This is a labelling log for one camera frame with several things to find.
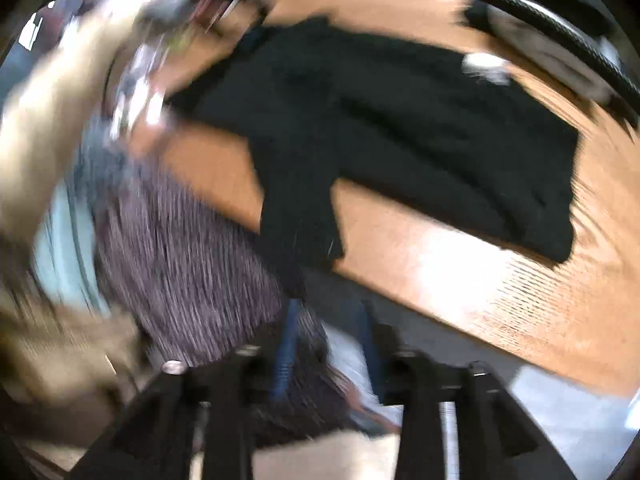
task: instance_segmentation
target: beige cloth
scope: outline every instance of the beige cloth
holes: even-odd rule
[[[115,386],[116,371],[137,371],[139,355],[129,314],[103,318],[39,300],[0,304],[2,379],[13,396],[50,404]]]

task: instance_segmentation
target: black clothing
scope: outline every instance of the black clothing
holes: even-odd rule
[[[342,255],[339,176],[562,262],[578,133],[516,82],[463,73],[463,57],[313,18],[254,29],[170,104],[248,138],[264,243],[302,263]]]

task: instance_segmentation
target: wooden surface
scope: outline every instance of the wooden surface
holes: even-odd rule
[[[275,1],[276,22],[324,12],[343,27],[499,54],[532,95],[578,128],[576,237],[566,263],[552,267],[500,248],[340,180],[332,197],[346,257],[335,270],[596,391],[633,394],[640,384],[640,151],[626,130],[459,25],[465,0]],[[232,43],[196,41],[159,80],[174,88]],[[145,138],[138,134],[139,149]],[[258,228],[262,192],[243,139],[188,125],[169,142],[164,161],[198,196]]]

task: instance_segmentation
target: white tag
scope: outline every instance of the white tag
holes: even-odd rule
[[[497,85],[508,85],[510,80],[507,62],[486,52],[466,54],[462,60],[462,72],[482,77]]]

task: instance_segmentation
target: metal screw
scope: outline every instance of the metal screw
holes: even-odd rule
[[[260,347],[256,345],[244,345],[241,346],[238,350],[236,350],[236,355],[251,357],[257,355],[260,351]]]
[[[167,361],[162,365],[162,371],[169,375],[182,375],[189,368],[182,361]]]
[[[483,375],[487,375],[487,370],[484,368],[483,363],[480,361],[473,361],[469,365],[469,371],[473,375],[473,377],[479,377]]]

